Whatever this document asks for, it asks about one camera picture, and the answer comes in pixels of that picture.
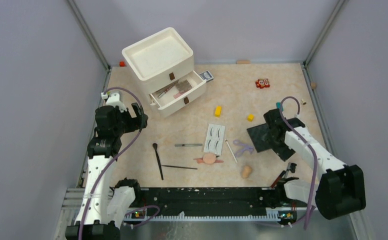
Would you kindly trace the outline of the pink compact case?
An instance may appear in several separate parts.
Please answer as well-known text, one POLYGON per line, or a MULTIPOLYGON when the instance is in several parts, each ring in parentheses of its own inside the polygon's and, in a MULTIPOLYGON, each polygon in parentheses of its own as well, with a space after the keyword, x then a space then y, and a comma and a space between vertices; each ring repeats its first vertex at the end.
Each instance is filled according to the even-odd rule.
POLYGON ((184 95, 184 93, 183 92, 179 92, 179 93, 175 94, 173 97, 175 99, 177 99, 177 98, 181 97, 182 95, 184 95))

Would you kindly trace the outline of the brown eyeshadow palette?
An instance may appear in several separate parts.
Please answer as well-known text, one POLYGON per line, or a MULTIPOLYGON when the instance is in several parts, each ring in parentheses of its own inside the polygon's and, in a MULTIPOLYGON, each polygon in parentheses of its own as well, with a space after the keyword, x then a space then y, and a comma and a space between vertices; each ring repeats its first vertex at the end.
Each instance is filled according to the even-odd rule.
POLYGON ((159 95, 159 94, 162 94, 162 93, 164 93, 164 92, 169 91, 169 90, 170 90, 172 87, 174 87, 177 83, 178 83, 178 81, 173 82, 173 83, 171 83, 171 84, 169 84, 169 85, 163 87, 162 89, 160 89, 160 90, 157 91, 157 94, 159 95))

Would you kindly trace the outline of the white plastic drawer organizer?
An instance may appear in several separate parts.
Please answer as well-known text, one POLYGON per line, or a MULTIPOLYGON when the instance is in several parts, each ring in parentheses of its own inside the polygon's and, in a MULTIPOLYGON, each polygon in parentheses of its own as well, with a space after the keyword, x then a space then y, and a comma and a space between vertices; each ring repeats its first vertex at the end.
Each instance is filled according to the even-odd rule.
POLYGON ((163 118, 172 115, 206 92, 206 82, 194 70, 194 52, 181 35, 167 27, 121 51, 138 88, 149 104, 163 118), (157 91, 176 82, 188 80, 192 89, 175 99, 172 87, 162 98, 157 91))

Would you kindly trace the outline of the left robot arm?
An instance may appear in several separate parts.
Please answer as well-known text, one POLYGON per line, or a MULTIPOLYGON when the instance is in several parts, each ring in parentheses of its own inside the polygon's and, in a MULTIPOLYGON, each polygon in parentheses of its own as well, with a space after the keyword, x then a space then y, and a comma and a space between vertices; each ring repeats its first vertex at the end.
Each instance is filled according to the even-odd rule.
POLYGON ((141 191, 117 187, 110 196, 111 174, 115 163, 135 142, 122 147, 123 134, 136 132, 136 138, 147 127, 143 107, 132 103, 135 116, 128 109, 105 105, 95 111, 94 136, 87 146, 87 178, 79 213, 73 225, 65 229, 67 240, 118 240, 125 211, 142 201, 141 191))

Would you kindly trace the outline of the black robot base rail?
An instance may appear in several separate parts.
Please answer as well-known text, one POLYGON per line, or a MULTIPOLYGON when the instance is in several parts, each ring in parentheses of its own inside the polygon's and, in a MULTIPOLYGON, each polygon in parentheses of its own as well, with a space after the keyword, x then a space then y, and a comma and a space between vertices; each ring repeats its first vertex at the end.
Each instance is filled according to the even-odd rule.
POLYGON ((265 216, 276 208, 305 207, 305 203, 292 200, 279 189, 265 187, 151 187, 135 190, 131 208, 158 206, 147 215, 188 217, 243 217, 265 216))

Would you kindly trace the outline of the silver red lip pencil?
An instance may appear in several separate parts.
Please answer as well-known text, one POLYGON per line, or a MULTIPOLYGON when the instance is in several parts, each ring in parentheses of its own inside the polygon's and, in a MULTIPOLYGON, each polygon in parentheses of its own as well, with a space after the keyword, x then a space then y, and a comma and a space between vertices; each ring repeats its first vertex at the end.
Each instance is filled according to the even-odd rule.
POLYGON ((170 88, 166 88, 165 90, 163 90, 157 97, 159 99, 162 98, 169 90, 171 90, 171 87, 170 88))

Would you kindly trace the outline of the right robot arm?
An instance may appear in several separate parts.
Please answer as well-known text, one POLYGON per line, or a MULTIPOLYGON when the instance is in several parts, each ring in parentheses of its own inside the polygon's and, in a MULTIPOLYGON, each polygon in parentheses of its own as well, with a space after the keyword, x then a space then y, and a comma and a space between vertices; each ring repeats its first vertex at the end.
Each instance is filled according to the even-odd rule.
POLYGON ((264 141, 270 149, 284 161, 298 154, 313 170, 312 179, 319 181, 283 180, 282 188, 275 192, 279 205, 299 200, 316 207, 328 220, 366 207, 364 173, 359 166, 347 165, 333 156, 296 117, 286 119, 279 109, 273 109, 264 114, 264 120, 268 127, 264 141))

